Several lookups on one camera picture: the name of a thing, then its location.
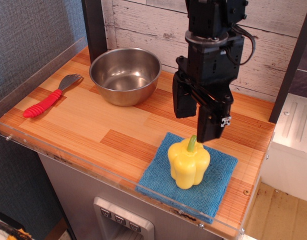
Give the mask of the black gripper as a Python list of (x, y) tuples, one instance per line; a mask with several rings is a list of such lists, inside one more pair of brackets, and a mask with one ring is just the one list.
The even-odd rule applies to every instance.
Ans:
[(245, 38), (240, 34), (218, 37), (185, 35), (187, 56), (176, 59), (178, 71), (173, 76), (173, 109), (176, 118), (196, 115), (197, 102), (191, 96), (194, 87), (200, 97), (215, 101), (199, 101), (197, 141), (219, 139), (231, 124), (234, 102), (230, 83), (238, 78)]

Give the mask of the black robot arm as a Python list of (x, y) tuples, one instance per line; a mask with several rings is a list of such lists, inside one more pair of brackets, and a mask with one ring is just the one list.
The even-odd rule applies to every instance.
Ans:
[(177, 118), (198, 116), (197, 141), (221, 137), (231, 121), (230, 90), (238, 78), (245, 37), (237, 23), (246, 18), (246, 0), (188, 0), (186, 57), (176, 59), (173, 109)]

